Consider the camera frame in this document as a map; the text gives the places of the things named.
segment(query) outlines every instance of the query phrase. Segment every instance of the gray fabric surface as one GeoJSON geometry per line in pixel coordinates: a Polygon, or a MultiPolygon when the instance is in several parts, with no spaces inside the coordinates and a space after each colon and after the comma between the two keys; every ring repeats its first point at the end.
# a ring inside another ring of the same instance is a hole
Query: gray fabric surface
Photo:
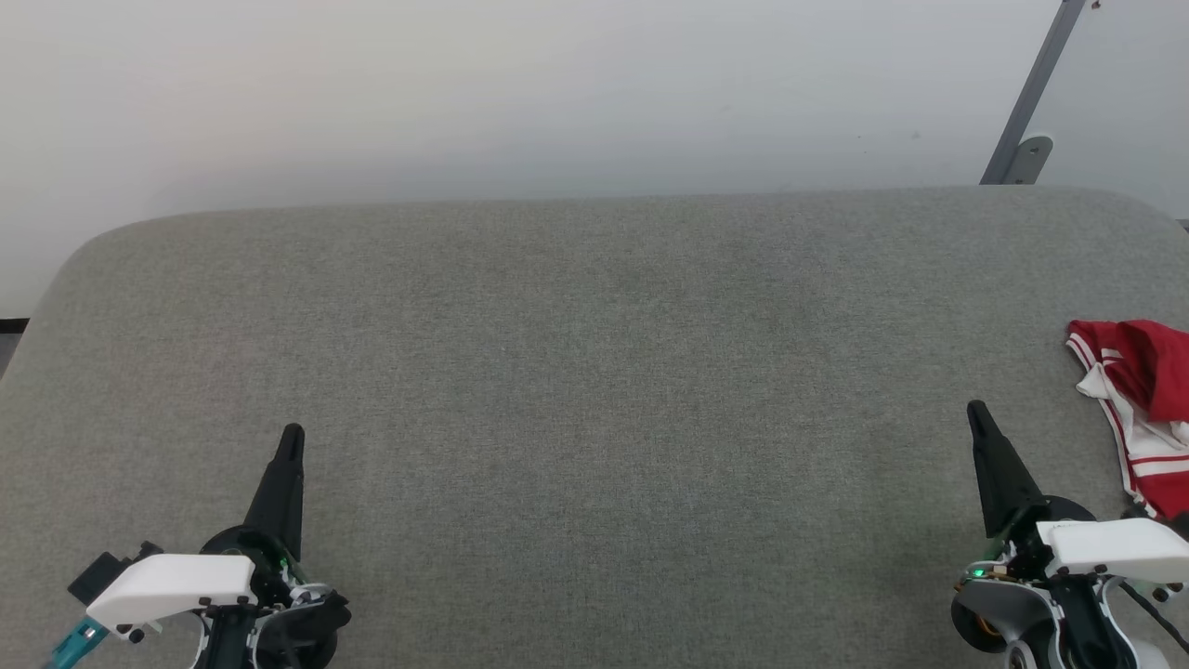
{"type": "Polygon", "coordinates": [[[0,334],[0,377],[4,377],[12,354],[17,352],[17,342],[20,342],[20,334],[0,334]]]}
{"type": "MultiPolygon", "coordinates": [[[[984,545],[965,402],[1116,516],[1064,326],[1189,328],[1187,259],[1146,206],[1039,187],[109,232],[0,380],[4,664],[80,617],[100,551],[239,522],[296,421],[304,564],[356,613],[334,667],[996,667],[949,620],[984,545]]],[[[193,631],[88,667],[188,665],[193,631]]]]}

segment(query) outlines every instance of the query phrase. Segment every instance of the robotic arm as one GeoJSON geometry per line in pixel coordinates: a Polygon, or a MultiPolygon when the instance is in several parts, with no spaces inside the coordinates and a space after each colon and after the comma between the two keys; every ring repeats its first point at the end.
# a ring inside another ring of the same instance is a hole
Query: robotic arm
{"type": "Polygon", "coordinates": [[[1124,589],[1185,646],[1127,582],[1155,583],[1164,600],[1182,589],[1189,543],[1181,523],[1095,522],[1081,505],[1040,493],[986,405],[970,403],[967,417],[990,545],[955,586],[950,612],[962,638],[1006,652],[1009,669],[1166,669],[1156,646],[1120,631],[1107,595],[1124,589]]]}
{"type": "Polygon", "coordinates": [[[202,623],[191,669],[323,669],[351,620],[347,600],[302,572],[304,431],[285,427],[243,525],[215,535],[200,555],[145,542],[136,558],[99,556],[68,588],[87,618],[54,650],[48,669],[69,669],[108,635],[133,644],[144,626],[178,613],[202,623]]]}

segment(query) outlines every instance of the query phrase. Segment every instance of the teal connector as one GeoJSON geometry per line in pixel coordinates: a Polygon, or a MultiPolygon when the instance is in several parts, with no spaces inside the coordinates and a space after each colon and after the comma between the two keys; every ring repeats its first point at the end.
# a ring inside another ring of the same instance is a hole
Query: teal connector
{"type": "Polygon", "coordinates": [[[78,663],[88,652],[95,650],[99,642],[107,638],[107,627],[83,618],[82,623],[73,632],[62,639],[58,648],[54,649],[54,657],[45,669],[70,669],[78,663]]]}

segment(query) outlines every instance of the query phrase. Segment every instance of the folded clothing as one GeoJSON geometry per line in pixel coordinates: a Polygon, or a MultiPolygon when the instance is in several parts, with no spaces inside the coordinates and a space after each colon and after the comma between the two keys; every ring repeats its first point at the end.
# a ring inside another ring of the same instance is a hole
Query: folded clothing
{"type": "Polygon", "coordinates": [[[1078,392],[1114,430],[1124,490],[1150,516],[1189,511],[1189,333],[1151,320],[1075,320],[1078,392]]]}

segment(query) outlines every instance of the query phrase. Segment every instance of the white wall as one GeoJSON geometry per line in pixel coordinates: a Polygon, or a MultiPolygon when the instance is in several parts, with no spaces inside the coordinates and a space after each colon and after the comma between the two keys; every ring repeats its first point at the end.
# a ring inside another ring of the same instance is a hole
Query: white wall
{"type": "Polygon", "coordinates": [[[196,209],[977,183],[1058,0],[8,0],[0,316],[196,209]]]}
{"type": "Polygon", "coordinates": [[[1027,133],[1053,139],[1037,183],[1116,190],[1189,219],[1189,2],[1088,1],[1027,133]]]}

